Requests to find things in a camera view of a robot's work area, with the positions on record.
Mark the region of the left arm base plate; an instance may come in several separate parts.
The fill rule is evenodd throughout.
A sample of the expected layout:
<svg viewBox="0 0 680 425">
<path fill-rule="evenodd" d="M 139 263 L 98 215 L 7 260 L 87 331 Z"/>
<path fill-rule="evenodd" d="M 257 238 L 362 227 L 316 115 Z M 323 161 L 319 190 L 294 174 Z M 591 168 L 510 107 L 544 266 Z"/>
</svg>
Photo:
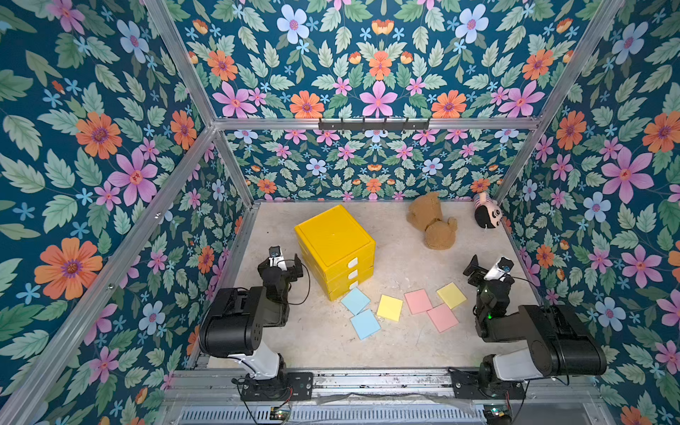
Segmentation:
<svg viewBox="0 0 680 425">
<path fill-rule="evenodd" d="M 247 402 L 310 400 L 314 377 L 311 372 L 282 373 L 266 380 L 255 380 L 248 376 L 239 384 L 240 398 Z"/>
</svg>

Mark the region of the yellow plastic drawer cabinet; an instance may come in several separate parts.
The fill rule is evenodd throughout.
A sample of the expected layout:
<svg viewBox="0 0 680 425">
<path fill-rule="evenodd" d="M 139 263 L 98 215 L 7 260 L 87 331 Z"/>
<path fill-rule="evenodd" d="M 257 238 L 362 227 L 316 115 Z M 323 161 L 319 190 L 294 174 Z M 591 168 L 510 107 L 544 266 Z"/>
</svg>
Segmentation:
<svg viewBox="0 0 680 425">
<path fill-rule="evenodd" d="M 329 300 L 370 279 L 376 242 L 341 205 L 294 228 L 302 257 Z"/>
</svg>

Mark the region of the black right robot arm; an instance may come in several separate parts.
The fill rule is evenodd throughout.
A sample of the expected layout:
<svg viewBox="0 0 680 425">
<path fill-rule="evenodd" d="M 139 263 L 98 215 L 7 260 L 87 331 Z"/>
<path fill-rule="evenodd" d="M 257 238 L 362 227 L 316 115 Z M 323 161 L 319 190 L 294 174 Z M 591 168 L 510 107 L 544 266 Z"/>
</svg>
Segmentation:
<svg viewBox="0 0 680 425">
<path fill-rule="evenodd" d="M 508 313 L 515 278 L 512 260 L 501 257 L 490 269 L 473 256 L 463 274 L 476 288 L 476 332 L 486 343 L 524 341 L 527 347 L 486 356 L 479 368 L 481 385 L 572 375 L 603 375 L 607 358 L 574 309 L 566 305 L 520 305 Z"/>
</svg>

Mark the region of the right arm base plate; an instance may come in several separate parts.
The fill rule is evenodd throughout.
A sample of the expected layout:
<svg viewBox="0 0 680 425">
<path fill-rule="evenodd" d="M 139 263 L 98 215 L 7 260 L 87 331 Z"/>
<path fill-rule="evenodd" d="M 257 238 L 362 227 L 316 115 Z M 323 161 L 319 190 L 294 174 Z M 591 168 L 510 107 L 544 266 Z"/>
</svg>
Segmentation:
<svg viewBox="0 0 680 425">
<path fill-rule="evenodd" d="M 456 398 L 470 400 L 522 400 L 525 387 L 522 382 L 494 381 L 487 373 L 449 367 L 453 393 Z"/>
</svg>

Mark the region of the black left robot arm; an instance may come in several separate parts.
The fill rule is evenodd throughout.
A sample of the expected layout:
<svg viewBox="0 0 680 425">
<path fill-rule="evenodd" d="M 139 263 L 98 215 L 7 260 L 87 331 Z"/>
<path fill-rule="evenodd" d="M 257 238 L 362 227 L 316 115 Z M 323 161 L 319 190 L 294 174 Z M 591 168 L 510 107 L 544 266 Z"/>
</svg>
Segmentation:
<svg viewBox="0 0 680 425">
<path fill-rule="evenodd" d="M 305 274 L 299 256 L 271 256 L 258 265 L 262 285 L 218 290 L 199 327 L 203 354 L 235 361 L 254 381 L 281 382 L 285 361 L 264 342 L 264 329 L 284 327 L 290 316 L 289 292 Z"/>
</svg>

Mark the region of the yellow sticky note pad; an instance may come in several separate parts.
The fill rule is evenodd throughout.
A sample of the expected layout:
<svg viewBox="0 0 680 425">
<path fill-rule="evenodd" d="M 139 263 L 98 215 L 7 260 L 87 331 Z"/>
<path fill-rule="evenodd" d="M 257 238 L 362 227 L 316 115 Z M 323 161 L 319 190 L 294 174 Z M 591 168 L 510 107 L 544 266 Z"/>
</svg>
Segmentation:
<svg viewBox="0 0 680 425">
<path fill-rule="evenodd" d="M 377 316 L 389 321 L 399 322 L 404 301 L 382 295 L 377 309 Z"/>
<path fill-rule="evenodd" d="M 451 310 L 467 301 L 467 297 L 455 283 L 448 283 L 448 285 L 440 288 L 437 290 L 437 295 Z"/>
</svg>

